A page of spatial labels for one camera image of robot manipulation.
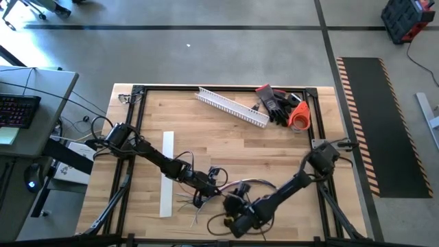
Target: floor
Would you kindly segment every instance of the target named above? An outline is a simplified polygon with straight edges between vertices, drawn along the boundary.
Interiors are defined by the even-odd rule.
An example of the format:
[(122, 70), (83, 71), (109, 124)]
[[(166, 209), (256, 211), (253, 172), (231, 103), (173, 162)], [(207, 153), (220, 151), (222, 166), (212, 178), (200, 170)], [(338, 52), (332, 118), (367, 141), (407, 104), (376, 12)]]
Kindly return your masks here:
[[(27, 66), (78, 72), (75, 91), (103, 109), (114, 83), (334, 86), (322, 32), (313, 29), (322, 20), (315, 2), (321, 3), (331, 27), (382, 26), (379, 15), (386, 3), (92, 0), (76, 6), (68, 0), (60, 2), (73, 10), (70, 19), (46, 11), (47, 20), (42, 21), (28, 9), (14, 9), (8, 20), (16, 31), (1, 24), (0, 43)], [(186, 30), (176, 30), (175, 25), (186, 25), (180, 27)], [(298, 25), (311, 30), (292, 28)], [(439, 18), (430, 26), (438, 27)], [(439, 49), (434, 45), (438, 39), (439, 31), (421, 32), (410, 49), (415, 60), (436, 73)], [(407, 59), (407, 45), (393, 45), (384, 31), (329, 31), (329, 40), (335, 57), (384, 60), (431, 186), (439, 193), (439, 151), (414, 98), (416, 92), (424, 92), (432, 106), (439, 104), (439, 88), (431, 76)], [(74, 95), (71, 99), (86, 104)], [(78, 121), (91, 114), (67, 104), (62, 115)], [(71, 128), (67, 137), (88, 134), (87, 123), (77, 126), (84, 133)], [(83, 196), (73, 193), (51, 194), (45, 207), (52, 211), (51, 216), (26, 221), (19, 239), (72, 235), (82, 200)], [(426, 200), (378, 198), (375, 204), (387, 242), (437, 246), (437, 196)]]

